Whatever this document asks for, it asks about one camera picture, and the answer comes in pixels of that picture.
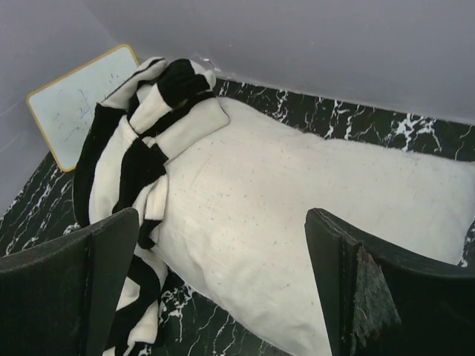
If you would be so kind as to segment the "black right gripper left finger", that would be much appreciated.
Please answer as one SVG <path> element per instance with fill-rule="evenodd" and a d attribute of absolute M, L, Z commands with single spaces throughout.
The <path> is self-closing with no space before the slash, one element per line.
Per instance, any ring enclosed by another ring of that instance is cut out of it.
<path fill-rule="evenodd" d="M 127 208 L 2 257 L 1 354 L 102 354 L 138 231 Z"/>

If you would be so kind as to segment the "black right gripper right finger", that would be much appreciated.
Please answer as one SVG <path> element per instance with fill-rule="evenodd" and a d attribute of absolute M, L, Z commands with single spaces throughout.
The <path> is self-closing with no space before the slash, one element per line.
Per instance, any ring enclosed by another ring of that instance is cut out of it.
<path fill-rule="evenodd" d="M 474 273 L 368 234 L 322 208 L 307 246 L 333 355 L 472 355 Z"/>

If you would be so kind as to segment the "black white striped pillowcase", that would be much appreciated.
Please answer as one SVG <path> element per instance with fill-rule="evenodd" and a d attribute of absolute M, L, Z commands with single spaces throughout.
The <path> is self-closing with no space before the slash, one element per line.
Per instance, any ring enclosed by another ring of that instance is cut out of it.
<path fill-rule="evenodd" d="M 76 221 L 84 227 L 133 208 L 140 226 L 105 355 L 149 355 L 157 344 L 168 268 L 154 247 L 165 217 L 166 168 L 229 123 L 215 84 L 215 74 L 192 60 L 156 56 L 95 107 L 73 178 Z"/>

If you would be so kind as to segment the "white pillow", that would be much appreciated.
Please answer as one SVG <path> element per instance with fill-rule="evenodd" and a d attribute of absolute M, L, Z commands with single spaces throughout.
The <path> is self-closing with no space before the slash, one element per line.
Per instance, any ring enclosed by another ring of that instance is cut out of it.
<path fill-rule="evenodd" d="M 155 253 L 250 332 L 291 355 L 330 344 L 304 223 L 323 208 L 457 264 L 474 221 L 474 164 L 303 133 L 222 98 L 229 124 L 168 164 Z"/>

